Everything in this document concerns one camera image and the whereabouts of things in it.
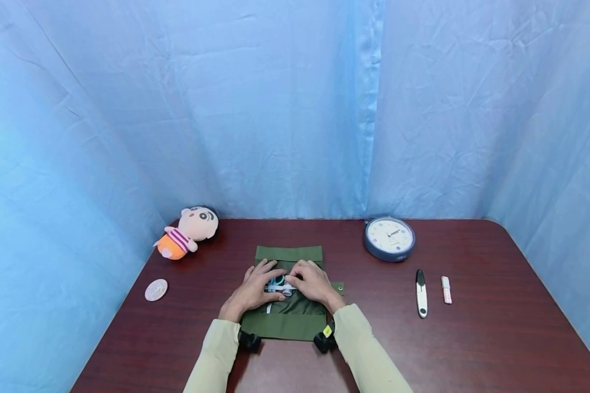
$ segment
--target person's left hand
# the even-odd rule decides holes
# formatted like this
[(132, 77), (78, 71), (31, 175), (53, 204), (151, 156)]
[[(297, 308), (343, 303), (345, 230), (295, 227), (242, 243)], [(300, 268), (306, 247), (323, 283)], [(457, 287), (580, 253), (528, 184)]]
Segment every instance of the person's left hand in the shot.
[(271, 270), (276, 264), (278, 264), (277, 261), (267, 262), (266, 259), (263, 259), (257, 266), (247, 269), (242, 285), (221, 307), (218, 319), (238, 323), (247, 310), (258, 308), (267, 302), (286, 300), (281, 293), (266, 293), (264, 291), (264, 286), (271, 278), (286, 274), (284, 269)]

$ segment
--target person's right hand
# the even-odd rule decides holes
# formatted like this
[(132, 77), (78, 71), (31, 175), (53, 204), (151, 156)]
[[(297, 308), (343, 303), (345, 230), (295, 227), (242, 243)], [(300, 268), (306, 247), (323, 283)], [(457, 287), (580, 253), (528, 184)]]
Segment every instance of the person's right hand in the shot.
[(345, 306), (343, 297), (334, 290), (328, 275), (313, 261), (300, 260), (285, 279), (308, 299), (324, 305), (331, 314)]

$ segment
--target doll head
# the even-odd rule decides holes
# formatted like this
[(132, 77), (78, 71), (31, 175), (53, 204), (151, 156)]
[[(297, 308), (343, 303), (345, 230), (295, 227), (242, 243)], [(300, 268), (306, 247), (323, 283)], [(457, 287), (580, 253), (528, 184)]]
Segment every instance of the doll head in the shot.
[(179, 230), (195, 241), (210, 239), (218, 228), (218, 217), (207, 207), (195, 206), (181, 211)]

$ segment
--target hand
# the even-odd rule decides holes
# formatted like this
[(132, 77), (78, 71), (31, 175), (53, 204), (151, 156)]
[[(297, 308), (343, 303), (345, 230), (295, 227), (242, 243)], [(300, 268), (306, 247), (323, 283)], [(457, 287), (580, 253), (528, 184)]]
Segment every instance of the hand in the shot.
[(277, 261), (267, 262), (263, 259), (257, 266), (251, 266), (245, 273), (241, 286), (227, 299), (218, 319), (225, 319), (238, 323), (247, 310), (258, 308), (267, 302), (283, 301), (286, 298), (281, 293), (266, 293), (264, 286), (271, 278), (286, 274), (284, 269), (271, 270)]
[(285, 279), (308, 299), (324, 305), (331, 314), (345, 306), (343, 297), (334, 290), (328, 275), (313, 261), (300, 260)]

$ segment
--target orange shorts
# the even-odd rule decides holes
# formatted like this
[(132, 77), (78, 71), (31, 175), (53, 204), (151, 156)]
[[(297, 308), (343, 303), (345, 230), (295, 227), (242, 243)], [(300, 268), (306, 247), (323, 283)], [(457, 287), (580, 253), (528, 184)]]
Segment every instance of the orange shorts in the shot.
[(157, 244), (157, 249), (165, 258), (179, 260), (186, 255), (186, 250), (179, 247), (170, 236), (164, 235)]

